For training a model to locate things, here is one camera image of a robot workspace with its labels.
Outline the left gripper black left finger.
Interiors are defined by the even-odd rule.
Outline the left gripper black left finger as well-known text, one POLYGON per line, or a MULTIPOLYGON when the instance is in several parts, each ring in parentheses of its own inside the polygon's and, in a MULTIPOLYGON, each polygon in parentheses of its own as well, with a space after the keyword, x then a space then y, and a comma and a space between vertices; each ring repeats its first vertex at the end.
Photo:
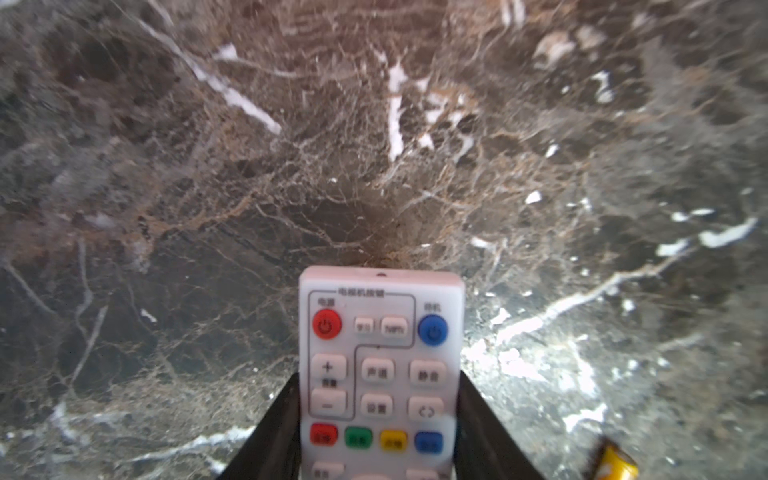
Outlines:
POLYGON ((300 475, 300 387, 294 373, 217 480, 296 480, 300 475))

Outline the orange AAA battery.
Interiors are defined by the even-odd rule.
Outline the orange AAA battery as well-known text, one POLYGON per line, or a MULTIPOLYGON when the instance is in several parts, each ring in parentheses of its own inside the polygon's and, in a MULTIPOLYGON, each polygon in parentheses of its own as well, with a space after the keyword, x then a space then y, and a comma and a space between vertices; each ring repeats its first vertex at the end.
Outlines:
POLYGON ((594 449, 586 467, 588 480, 637 480, 639 466, 619 445, 602 437, 594 449))

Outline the white remote control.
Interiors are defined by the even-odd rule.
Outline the white remote control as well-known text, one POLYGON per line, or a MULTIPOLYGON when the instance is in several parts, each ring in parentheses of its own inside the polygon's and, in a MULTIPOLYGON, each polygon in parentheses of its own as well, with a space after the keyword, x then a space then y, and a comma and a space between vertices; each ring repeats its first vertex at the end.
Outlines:
POLYGON ((302 272, 303 478, 451 477, 464 313, 450 272, 302 272))

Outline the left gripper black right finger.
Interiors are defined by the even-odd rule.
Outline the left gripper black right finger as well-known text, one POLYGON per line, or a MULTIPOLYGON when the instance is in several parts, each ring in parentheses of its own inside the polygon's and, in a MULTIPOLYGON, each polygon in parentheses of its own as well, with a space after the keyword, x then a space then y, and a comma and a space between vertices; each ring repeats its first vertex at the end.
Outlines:
POLYGON ((459 379, 454 469, 458 480, 544 480, 464 372, 459 379))

